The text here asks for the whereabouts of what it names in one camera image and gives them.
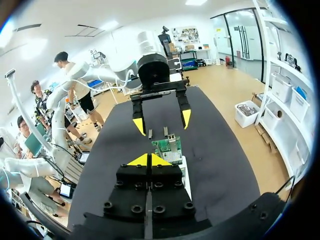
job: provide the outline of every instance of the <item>yellow triangle marker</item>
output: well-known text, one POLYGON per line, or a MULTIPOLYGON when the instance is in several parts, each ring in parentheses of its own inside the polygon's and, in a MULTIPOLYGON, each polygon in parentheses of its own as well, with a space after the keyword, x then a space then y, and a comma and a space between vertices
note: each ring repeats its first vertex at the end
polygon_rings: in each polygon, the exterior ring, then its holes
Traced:
POLYGON ((191 109, 183 110, 182 115, 185 123, 184 129, 186 130, 190 120, 191 109))
POLYGON ((136 127, 139 129, 140 133, 143 135, 143 136, 146 136, 146 133, 144 132, 144 123, 142 121, 142 118, 135 118, 135 119, 132 119, 134 124, 136 125, 136 127))
POLYGON ((172 165, 171 163, 167 162, 166 160, 163 160, 161 157, 155 155, 154 153, 151 153, 151 157, 152 157, 152 166, 157 166, 159 164, 163 166, 172 165))
POLYGON ((148 154, 145 153, 140 157, 138 157, 137 159, 133 160, 132 162, 129 162, 127 165, 137 166, 140 164, 141 166, 147 166, 147 159, 148 159, 148 154))

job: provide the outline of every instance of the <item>ceiling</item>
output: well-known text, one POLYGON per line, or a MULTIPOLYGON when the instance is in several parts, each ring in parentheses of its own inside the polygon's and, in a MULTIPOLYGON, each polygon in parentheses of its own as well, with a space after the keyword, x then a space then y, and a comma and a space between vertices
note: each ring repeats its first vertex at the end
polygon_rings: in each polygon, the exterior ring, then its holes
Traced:
POLYGON ((32 96, 32 81, 43 81, 57 72, 53 60, 58 52, 66 51, 70 56, 83 50, 97 38, 106 34, 101 32, 95 37, 65 37, 77 34, 86 25, 101 27, 108 21, 116 20, 119 27, 151 18, 181 14, 208 14, 226 5, 242 2, 241 0, 208 0, 202 6, 187 6, 186 0, 34 0, 21 11, 13 15, 14 28, 41 24, 39 27, 23 29, 13 33, 5 48, 0 48, 0 100, 8 104, 0 115, 11 108, 12 96, 4 75, 12 68, 16 69, 15 82, 21 98, 32 96), (47 39, 40 55, 22 59, 23 45, 31 39, 47 39))

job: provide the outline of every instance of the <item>black shorts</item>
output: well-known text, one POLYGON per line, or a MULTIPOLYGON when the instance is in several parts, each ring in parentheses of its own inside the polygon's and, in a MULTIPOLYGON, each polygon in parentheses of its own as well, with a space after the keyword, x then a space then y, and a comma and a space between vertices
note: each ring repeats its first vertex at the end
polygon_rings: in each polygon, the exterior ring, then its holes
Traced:
POLYGON ((94 103, 92 102, 90 92, 88 92, 87 95, 85 95, 83 98, 78 100, 80 103, 81 108, 86 114, 91 114, 94 110, 94 103))
POLYGON ((64 115, 64 127, 67 128, 70 126, 70 124, 71 124, 71 122, 68 120, 66 115, 64 115))

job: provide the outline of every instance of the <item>pegboard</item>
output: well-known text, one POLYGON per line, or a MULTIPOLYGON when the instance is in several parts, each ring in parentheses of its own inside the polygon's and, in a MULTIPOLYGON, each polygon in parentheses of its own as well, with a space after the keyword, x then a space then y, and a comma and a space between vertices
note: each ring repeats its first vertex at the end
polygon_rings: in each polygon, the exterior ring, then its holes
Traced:
POLYGON ((175 45, 199 44, 199 33, 195 26, 175 27, 171 29, 175 45))

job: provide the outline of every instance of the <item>green circuit board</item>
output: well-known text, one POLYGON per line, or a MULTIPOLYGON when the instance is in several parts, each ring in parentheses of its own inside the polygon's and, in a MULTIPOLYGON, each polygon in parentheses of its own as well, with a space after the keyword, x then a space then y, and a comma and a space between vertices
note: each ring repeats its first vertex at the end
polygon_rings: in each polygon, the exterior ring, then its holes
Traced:
POLYGON ((169 135, 168 138, 152 141, 154 153, 171 164, 182 164, 182 148, 179 136, 169 135))

